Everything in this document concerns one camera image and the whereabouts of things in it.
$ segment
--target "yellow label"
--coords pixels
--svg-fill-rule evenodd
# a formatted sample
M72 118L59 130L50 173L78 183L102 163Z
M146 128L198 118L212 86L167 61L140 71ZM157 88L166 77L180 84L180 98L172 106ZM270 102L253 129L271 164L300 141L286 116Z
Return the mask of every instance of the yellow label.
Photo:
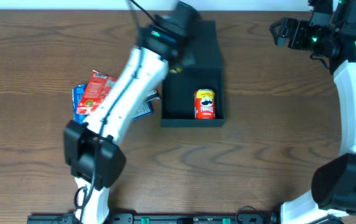
M196 93L196 98L203 98L203 97L210 97L212 100L214 100L214 92L210 90L200 90Z

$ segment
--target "pile of packages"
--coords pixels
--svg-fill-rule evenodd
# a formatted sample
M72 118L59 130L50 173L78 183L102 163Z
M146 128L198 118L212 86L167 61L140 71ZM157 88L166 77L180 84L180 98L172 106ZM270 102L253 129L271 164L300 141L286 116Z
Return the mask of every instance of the pile of packages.
M88 84L81 84L73 89L73 119L82 124L84 119L97 109L117 82L118 78L92 71ZM133 119L153 113L152 100L159 100L157 90L148 93L148 98L135 112Z

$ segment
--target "tabletop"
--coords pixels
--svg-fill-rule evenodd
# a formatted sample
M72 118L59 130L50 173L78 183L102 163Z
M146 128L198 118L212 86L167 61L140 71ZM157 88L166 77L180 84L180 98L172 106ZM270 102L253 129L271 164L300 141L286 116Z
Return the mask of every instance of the tabletop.
M310 189L337 157L337 90L309 52L276 47L269 25L307 12L202 12L224 61L222 128L161 128L161 104L134 122L110 206L138 213L270 210ZM140 14L142 25L149 21ZM62 132L72 88L93 69L119 76L134 45L123 11L0 11L0 223L73 209ZM356 223L356 217L344 219Z

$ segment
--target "mustache logo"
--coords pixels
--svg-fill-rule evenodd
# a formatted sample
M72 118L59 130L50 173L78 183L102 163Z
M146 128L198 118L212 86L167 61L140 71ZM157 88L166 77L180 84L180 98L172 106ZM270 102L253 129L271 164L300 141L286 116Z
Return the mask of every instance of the mustache logo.
M209 104L213 104L213 101L212 100L206 100L206 101L203 101L202 102L202 105L204 105L204 106L207 106L207 105L209 105Z

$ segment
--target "red snack bag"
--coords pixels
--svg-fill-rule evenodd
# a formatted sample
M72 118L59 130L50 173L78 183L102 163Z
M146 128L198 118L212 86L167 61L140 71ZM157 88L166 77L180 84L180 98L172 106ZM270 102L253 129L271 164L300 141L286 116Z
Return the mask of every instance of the red snack bag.
M76 113L90 114L95 111L106 98L117 79L93 70L90 82L77 106Z

